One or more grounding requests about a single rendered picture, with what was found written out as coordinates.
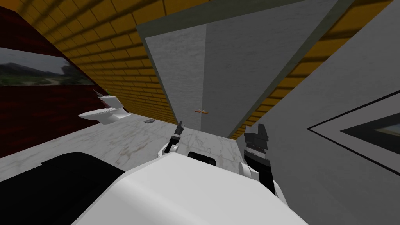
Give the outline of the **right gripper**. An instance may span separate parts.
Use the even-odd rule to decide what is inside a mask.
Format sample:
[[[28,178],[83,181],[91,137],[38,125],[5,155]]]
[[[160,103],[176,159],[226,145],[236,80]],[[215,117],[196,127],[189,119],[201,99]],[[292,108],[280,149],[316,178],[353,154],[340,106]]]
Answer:
[[[246,147],[253,149],[255,151],[266,153],[268,149],[269,137],[266,134],[266,129],[264,124],[258,125],[258,133],[244,133]]]

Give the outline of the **white toilet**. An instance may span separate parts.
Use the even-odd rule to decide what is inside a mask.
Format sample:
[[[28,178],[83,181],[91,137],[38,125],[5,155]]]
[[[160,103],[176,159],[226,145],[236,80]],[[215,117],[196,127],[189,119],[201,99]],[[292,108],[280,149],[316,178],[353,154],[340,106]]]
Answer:
[[[78,115],[78,117],[87,120],[97,120],[101,124],[107,125],[131,115],[124,109],[124,106],[116,96],[102,95],[95,90],[94,92],[106,108],[85,112]]]

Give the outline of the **black framed wall picture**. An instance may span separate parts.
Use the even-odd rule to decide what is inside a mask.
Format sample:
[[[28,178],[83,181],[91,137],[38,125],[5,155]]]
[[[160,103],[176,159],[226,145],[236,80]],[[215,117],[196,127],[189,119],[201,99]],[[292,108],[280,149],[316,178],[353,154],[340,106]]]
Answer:
[[[307,129],[400,176],[400,90]]]

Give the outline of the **grey door leaf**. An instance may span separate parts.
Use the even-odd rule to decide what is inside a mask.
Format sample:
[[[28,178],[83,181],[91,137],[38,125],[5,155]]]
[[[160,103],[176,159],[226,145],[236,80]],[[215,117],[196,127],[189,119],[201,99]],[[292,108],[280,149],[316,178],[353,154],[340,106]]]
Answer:
[[[338,3],[212,0],[137,30],[173,117],[229,138]]]

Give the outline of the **landscape window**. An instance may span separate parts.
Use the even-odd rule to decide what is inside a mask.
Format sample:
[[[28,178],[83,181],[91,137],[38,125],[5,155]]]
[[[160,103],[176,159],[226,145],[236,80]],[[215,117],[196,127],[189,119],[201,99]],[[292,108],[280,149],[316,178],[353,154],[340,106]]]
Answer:
[[[92,84],[65,58],[0,48],[0,87]]]

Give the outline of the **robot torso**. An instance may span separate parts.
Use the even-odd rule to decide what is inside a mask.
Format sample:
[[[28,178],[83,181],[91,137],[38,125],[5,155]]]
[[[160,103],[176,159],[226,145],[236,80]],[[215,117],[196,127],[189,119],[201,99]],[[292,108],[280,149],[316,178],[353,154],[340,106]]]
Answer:
[[[308,225],[262,183],[170,152],[119,176],[72,225]]]

